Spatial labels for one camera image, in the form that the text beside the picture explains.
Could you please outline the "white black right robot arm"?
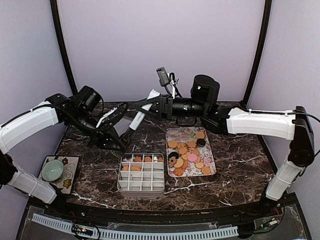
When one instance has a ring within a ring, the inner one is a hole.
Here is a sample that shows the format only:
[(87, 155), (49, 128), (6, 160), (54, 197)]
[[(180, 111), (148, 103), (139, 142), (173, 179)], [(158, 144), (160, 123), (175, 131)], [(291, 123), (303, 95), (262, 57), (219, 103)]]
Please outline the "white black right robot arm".
[(157, 119), (198, 117), (201, 125), (214, 134), (252, 134), (290, 141), (289, 154), (269, 182), (263, 200), (255, 205), (255, 213), (266, 217), (294, 180), (302, 175), (317, 155), (314, 132), (304, 107), (294, 110), (263, 111), (217, 104), (220, 84), (212, 77), (194, 77), (190, 98), (159, 95), (138, 101), (136, 109)]

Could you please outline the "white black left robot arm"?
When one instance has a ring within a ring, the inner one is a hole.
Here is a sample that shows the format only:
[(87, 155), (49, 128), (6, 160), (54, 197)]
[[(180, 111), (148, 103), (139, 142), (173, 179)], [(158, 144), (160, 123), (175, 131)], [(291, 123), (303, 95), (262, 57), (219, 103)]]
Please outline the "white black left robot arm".
[(89, 86), (78, 93), (65, 96), (54, 94), (37, 106), (0, 125), (0, 185), (13, 187), (30, 197), (48, 204), (60, 218), (67, 218), (70, 206), (62, 199), (60, 190), (32, 173), (22, 169), (9, 152), (27, 139), (58, 124), (71, 125), (89, 137), (89, 145), (100, 149), (123, 150), (125, 147), (115, 125), (128, 110), (121, 103), (101, 118), (92, 114), (101, 95)]

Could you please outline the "silver metal tongs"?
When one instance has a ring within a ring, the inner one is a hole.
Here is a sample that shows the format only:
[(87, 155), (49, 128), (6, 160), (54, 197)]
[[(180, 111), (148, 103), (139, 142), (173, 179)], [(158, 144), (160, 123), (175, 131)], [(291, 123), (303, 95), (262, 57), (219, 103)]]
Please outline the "silver metal tongs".
[[(148, 97), (146, 98), (146, 100), (150, 100), (153, 98), (156, 98), (160, 95), (160, 93), (156, 90), (151, 90), (151, 92), (149, 93)], [(141, 122), (143, 121), (144, 117), (145, 117), (145, 113), (142, 111), (138, 111), (137, 114), (135, 115), (134, 119), (132, 120), (132, 122), (130, 123), (127, 131), (125, 132), (125, 134), (122, 136), (122, 140), (125, 143), (129, 143), (131, 140), (131, 137), (133, 135), (133, 133), (137, 130), (137, 128), (139, 127), (139, 125), (141, 124)]]

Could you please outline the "silver divided cookie tin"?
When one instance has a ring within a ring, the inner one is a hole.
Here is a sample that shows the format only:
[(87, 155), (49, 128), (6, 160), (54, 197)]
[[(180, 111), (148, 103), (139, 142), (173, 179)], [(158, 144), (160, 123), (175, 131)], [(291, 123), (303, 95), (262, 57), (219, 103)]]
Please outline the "silver divided cookie tin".
[[(140, 156), (142, 162), (135, 162), (135, 156)], [(151, 157), (152, 162), (144, 162), (145, 157)], [(117, 189), (124, 197), (158, 198), (165, 190), (165, 165), (161, 153), (125, 153), (121, 160), (117, 179)], [(129, 165), (128, 171), (122, 168)], [(131, 171), (131, 167), (139, 167), (141, 171)]]

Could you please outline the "pink round cookie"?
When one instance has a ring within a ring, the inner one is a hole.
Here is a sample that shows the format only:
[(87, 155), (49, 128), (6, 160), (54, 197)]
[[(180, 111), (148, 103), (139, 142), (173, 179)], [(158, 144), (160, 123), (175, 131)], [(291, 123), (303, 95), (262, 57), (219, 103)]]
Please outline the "pink round cookie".
[(188, 155), (188, 157), (187, 157), (187, 160), (188, 160), (189, 162), (192, 162), (192, 163), (196, 162), (197, 159), (198, 159), (198, 156), (197, 156), (196, 154), (194, 154), (194, 153), (191, 153), (191, 154)]

